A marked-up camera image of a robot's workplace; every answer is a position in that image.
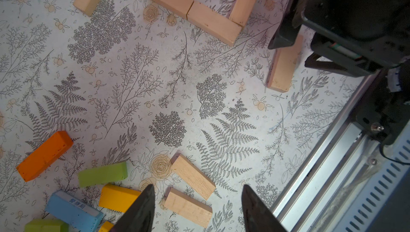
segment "yellow block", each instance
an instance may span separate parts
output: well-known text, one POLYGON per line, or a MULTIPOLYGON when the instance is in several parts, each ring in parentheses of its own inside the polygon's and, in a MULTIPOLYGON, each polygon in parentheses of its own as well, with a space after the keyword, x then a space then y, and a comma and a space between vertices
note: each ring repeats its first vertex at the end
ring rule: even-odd
POLYGON ((101 190, 98 206, 126 212, 140 194, 140 191, 107 184, 101 190))

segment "branch drawing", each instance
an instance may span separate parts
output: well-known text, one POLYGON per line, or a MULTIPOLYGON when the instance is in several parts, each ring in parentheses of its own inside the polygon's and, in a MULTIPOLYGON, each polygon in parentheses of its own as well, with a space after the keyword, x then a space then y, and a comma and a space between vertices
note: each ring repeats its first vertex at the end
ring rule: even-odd
POLYGON ((253 153, 259 153, 256 148, 242 146, 258 139, 242 133, 249 129, 256 129, 252 124, 243 121, 250 117, 245 113, 248 109, 244 106, 242 100, 239 99, 234 108, 229 108, 228 113, 222 113, 228 120, 217 118, 222 128, 211 124, 216 134, 216 140, 208 132, 202 130, 208 146, 206 147, 200 142, 196 144, 201 153, 202 172, 216 185, 233 192, 237 192, 237 190, 229 186, 224 178, 235 178, 251 169, 238 168, 233 166, 233 163, 237 162, 238 159, 242 161, 253 153))
POLYGON ((74 44, 69 44, 70 57, 77 63, 90 62, 95 51, 106 54, 121 40, 126 41, 135 27, 134 15, 128 6, 118 13, 114 11, 114 1, 100 0, 90 22, 74 30, 74 44))
POLYGON ((222 76, 214 74, 203 83, 198 82, 196 85, 197 97, 201 103, 199 108, 201 119, 216 116, 225 107, 223 101, 226 98, 226 93, 223 90, 226 90, 226 82, 219 83, 221 80, 222 76))
POLYGON ((185 136, 184 120, 180 120, 178 112, 171 111, 170 115, 155 115, 155 120, 149 126, 150 132, 155 137, 158 145, 163 142, 168 147, 180 147, 185 136))
POLYGON ((162 98, 160 98, 158 100, 158 103, 160 105, 161 108, 166 108, 169 104, 169 102, 171 102, 171 100, 174 99, 175 93, 177 92, 177 84, 178 81, 181 80, 183 84, 187 83, 187 75, 184 73, 184 70, 192 69, 192 60, 190 60, 191 54, 188 53, 187 50, 187 34, 184 32, 185 34, 185 46, 181 49, 181 51, 175 55, 175 57, 172 58, 173 61, 177 61, 177 60, 182 60, 177 69, 176 70, 171 70, 169 71, 169 74, 173 77, 172 81, 169 81, 167 83, 167 89, 168 93, 164 94, 164 96, 162 98))

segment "blue block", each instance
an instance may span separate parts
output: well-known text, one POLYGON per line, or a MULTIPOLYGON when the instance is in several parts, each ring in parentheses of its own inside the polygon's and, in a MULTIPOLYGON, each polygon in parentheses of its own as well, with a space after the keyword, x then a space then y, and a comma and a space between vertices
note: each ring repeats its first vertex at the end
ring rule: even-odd
POLYGON ((45 211, 82 232, 94 232, 104 214, 64 191, 54 192, 45 211))

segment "black cable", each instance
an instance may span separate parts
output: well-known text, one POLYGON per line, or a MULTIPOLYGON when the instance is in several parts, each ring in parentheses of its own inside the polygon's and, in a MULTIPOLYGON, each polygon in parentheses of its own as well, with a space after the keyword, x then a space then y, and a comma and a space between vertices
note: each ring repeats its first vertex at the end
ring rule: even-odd
POLYGON ((399 163, 399 164, 402 164, 402 165, 410 165, 410 163, 404 163, 404 162, 401 162, 401 161, 397 161, 397 160, 388 158, 383 152, 384 146, 385 146, 384 144, 379 144, 379 151, 380 151, 380 154, 382 155, 382 157, 384 157, 384 158, 386 158, 386 159, 388 159, 392 162, 395 162, 395 163, 399 163))

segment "fern drawing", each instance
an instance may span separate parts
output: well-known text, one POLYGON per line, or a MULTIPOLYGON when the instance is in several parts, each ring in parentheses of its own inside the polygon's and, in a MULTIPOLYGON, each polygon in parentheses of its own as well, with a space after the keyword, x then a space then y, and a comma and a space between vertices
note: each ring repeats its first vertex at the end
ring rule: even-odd
POLYGON ((220 83, 221 80, 222 76, 214 74, 203 83, 198 82, 196 85, 197 97, 201 103, 199 108, 201 119, 216 116, 225 107, 223 101, 226 98, 226 93, 223 90, 226 90, 226 82, 220 83))
POLYGON ((105 137, 114 125, 127 127, 132 122, 132 115, 139 109, 140 102, 136 98, 144 97, 146 94, 151 96, 162 88, 160 77, 154 76, 148 71, 149 65, 153 65, 158 61, 158 50, 152 50, 149 47, 137 44, 133 53, 123 60, 121 69, 121 84, 113 86, 112 101, 114 109, 117 111, 116 116, 111 124, 107 123, 110 103, 107 100, 98 100, 96 105, 96 114, 99 127, 104 127, 106 130, 105 137))
POLYGON ((178 81, 182 81, 183 84, 187 83, 187 75, 184 73, 184 70, 192 69, 192 60, 190 60, 191 54, 188 53, 187 50, 187 34, 185 32, 184 34, 185 46, 182 47, 181 51, 172 58, 172 61, 181 60, 181 62, 179 63, 176 70, 169 71, 169 74, 172 76, 173 80, 167 83, 168 93, 166 93, 162 98, 158 100, 158 104, 161 108, 166 108, 169 102, 174 99, 174 96, 177 92, 176 86, 178 84, 178 81))
POLYGON ((245 113, 248 109, 244 106, 242 100, 239 99, 234 108, 229 108, 228 113, 222 113, 227 120, 217 118, 222 128, 211 124, 216 134, 216 140, 208 132, 202 130, 208 146, 199 142, 196 144, 201 153, 202 172, 216 185, 233 192, 237 192, 237 190, 228 185, 225 178, 235 178, 251 169, 238 168, 233 163, 242 161, 253 153, 259 153, 256 148, 243 146, 258 139, 242 133, 249 129, 256 129, 252 124, 244 122, 250 117, 245 113))
POLYGON ((100 0, 91 21, 74 30, 76 43, 68 45, 70 57, 79 64, 90 62, 95 51, 106 54, 115 43, 126 41, 135 25, 135 17, 127 6, 116 13, 114 1, 100 0))
POLYGON ((269 129, 268 134, 275 135, 276 138, 271 145, 266 146, 266 150, 270 152, 268 156, 263 157, 262 164, 265 164, 264 169, 262 169, 257 175, 255 175, 255 181, 258 184, 262 184, 266 180, 266 175, 272 175, 274 169, 275 157, 283 160, 284 150, 283 146, 288 145, 290 141, 290 135, 288 134, 289 128, 284 126, 284 116, 282 109, 282 118, 278 120, 278 123, 269 129))
POLYGON ((78 113, 87 111, 86 108, 75 106, 74 102, 85 101, 85 98, 76 94, 80 87, 76 86, 78 81, 74 73, 69 73, 67 80, 62 80, 60 85, 55 85, 57 92, 49 91, 53 96, 43 96, 47 107, 35 102, 40 113, 40 117, 30 113, 29 117, 33 123, 34 139, 26 141, 33 150, 37 149, 56 131, 72 130, 75 127, 87 123, 87 120, 74 117, 78 113))

